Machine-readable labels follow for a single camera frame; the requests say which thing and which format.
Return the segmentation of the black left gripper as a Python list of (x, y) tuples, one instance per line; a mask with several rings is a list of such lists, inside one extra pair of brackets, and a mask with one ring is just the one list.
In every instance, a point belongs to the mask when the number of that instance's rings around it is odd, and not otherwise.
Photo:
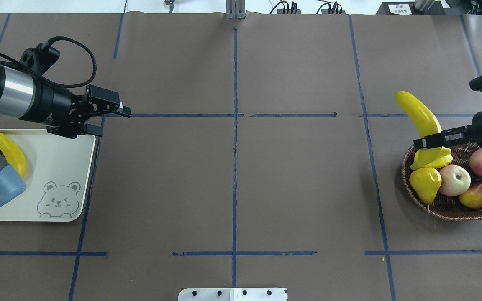
[(87, 100), (68, 89), (34, 80), (32, 122), (46, 125), (54, 135), (75, 139), (79, 135), (103, 137), (101, 126), (87, 124), (90, 117), (115, 114), (130, 118), (130, 107), (123, 105), (119, 94), (90, 84)]

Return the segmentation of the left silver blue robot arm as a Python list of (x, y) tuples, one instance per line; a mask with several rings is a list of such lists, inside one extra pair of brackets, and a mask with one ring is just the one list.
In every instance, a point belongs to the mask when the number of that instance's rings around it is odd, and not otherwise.
[(82, 211), (104, 114), (130, 117), (113, 91), (84, 95), (0, 63), (0, 220), (71, 221)]

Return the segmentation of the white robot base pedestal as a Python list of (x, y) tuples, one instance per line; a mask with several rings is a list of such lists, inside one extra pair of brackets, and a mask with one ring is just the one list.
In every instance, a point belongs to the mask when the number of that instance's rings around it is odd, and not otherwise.
[(288, 301), (285, 288), (191, 288), (182, 289), (178, 301)]

